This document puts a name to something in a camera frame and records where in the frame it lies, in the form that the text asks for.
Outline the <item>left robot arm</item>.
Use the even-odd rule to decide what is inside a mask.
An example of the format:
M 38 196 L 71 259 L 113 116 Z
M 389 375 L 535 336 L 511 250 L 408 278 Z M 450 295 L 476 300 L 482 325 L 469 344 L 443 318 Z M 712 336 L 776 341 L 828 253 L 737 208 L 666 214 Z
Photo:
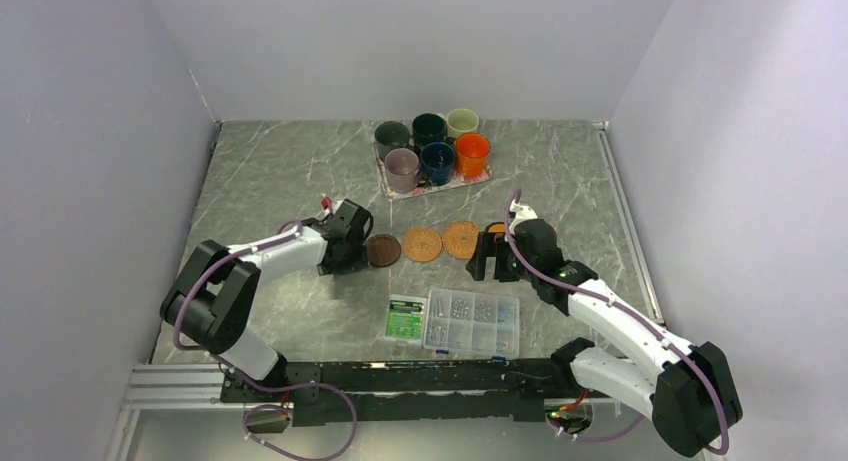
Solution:
M 174 346 L 240 372 L 261 400 L 279 398 L 289 383 L 288 361 L 248 326 L 260 287 L 295 272 L 345 275 L 368 264 L 373 215 L 349 199 L 325 198 L 322 208 L 320 217 L 289 221 L 264 239 L 196 246 L 160 307 Z

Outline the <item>dark wood coaster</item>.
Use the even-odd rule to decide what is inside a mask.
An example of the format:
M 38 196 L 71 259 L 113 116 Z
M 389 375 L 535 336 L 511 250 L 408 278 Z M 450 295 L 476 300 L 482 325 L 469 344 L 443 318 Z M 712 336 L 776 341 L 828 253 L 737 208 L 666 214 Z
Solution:
M 392 235 L 378 234 L 366 242 L 367 259 L 372 267 L 384 268 L 395 264 L 402 253 L 400 242 Z

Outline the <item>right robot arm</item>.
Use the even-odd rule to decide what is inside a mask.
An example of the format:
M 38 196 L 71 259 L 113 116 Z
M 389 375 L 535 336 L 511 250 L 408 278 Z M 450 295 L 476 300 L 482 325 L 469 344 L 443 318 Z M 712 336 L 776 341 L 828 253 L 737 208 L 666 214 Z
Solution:
M 513 220 L 501 233 L 481 232 L 466 265 L 476 281 L 495 261 L 501 282 L 527 281 L 538 297 L 598 332 L 623 353 L 610 355 L 577 338 L 550 357 L 557 392 L 599 391 L 651 421 L 675 452 L 724 455 L 729 429 L 743 410 L 725 353 L 695 345 L 638 312 L 584 263 L 568 260 L 552 226 L 541 218 Z

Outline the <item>black orange round coaster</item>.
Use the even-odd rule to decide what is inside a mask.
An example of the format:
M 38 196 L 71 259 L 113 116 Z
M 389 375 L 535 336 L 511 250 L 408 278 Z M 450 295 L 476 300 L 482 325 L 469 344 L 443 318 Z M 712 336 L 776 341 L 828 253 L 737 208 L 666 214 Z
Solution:
M 506 225 L 503 222 L 493 222 L 486 226 L 486 233 L 493 233 L 496 236 L 502 236 L 507 231 Z

